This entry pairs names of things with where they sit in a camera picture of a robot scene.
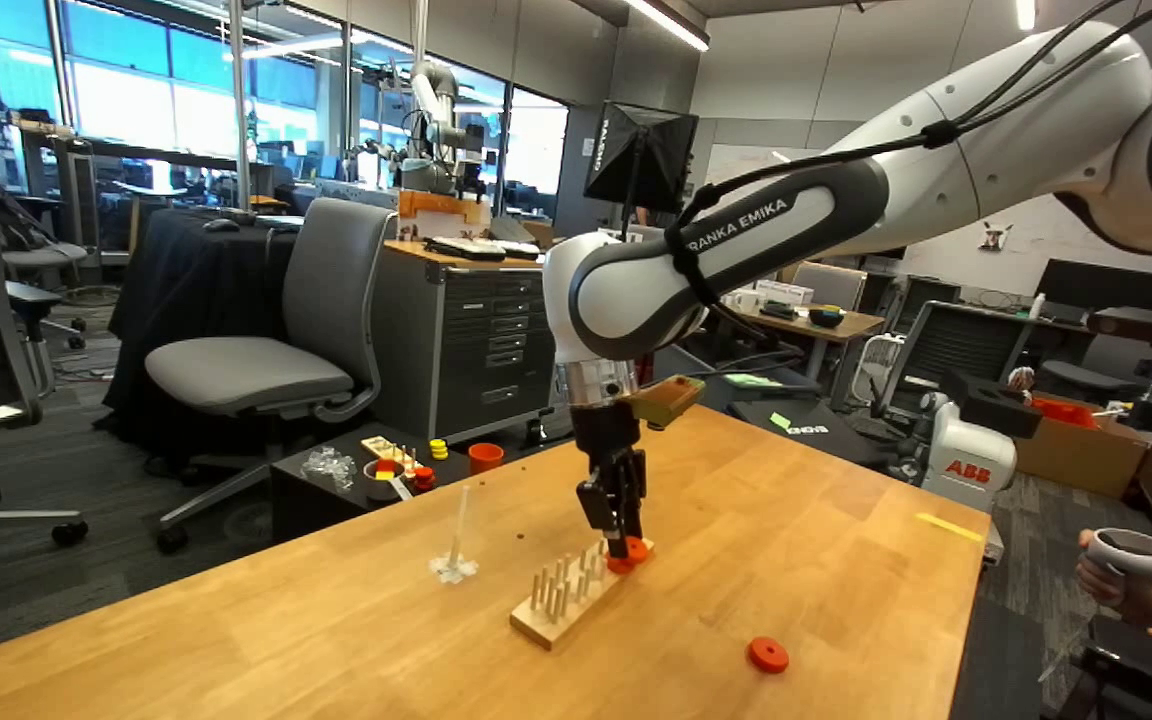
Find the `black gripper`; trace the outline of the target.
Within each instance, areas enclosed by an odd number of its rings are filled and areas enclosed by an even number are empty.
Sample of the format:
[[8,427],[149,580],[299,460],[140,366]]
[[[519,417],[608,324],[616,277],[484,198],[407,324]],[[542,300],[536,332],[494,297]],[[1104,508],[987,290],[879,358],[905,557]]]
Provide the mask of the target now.
[[584,520],[616,548],[622,537],[640,537],[644,451],[640,420],[629,402],[605,408],[574,408],[574,449],[588,458],[588,477],[574,483]]

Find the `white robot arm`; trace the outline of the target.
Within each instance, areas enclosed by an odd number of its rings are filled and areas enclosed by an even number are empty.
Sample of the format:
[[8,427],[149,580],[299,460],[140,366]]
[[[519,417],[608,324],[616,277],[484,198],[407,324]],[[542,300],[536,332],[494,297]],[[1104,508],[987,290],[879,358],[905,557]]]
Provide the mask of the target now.
[[644,541],[644,358],[775,269],[908,250],[1030,198],[1152,257],[1152,58],[1126,25],[1084,12],[997,49],[816,157],[700,187],[651,239],[549,250],[542,311],[588,458],[574,499],[605,548],[622,561]]

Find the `person hand with controller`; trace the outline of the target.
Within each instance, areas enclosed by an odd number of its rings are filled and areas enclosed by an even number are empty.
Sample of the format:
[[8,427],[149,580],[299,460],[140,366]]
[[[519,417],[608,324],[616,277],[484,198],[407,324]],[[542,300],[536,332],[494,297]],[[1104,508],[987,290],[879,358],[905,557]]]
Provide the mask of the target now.
[[1084,529],[1078,580],[1095,602],[1140,618],[1152,596],[1152,534],[1140,529]]

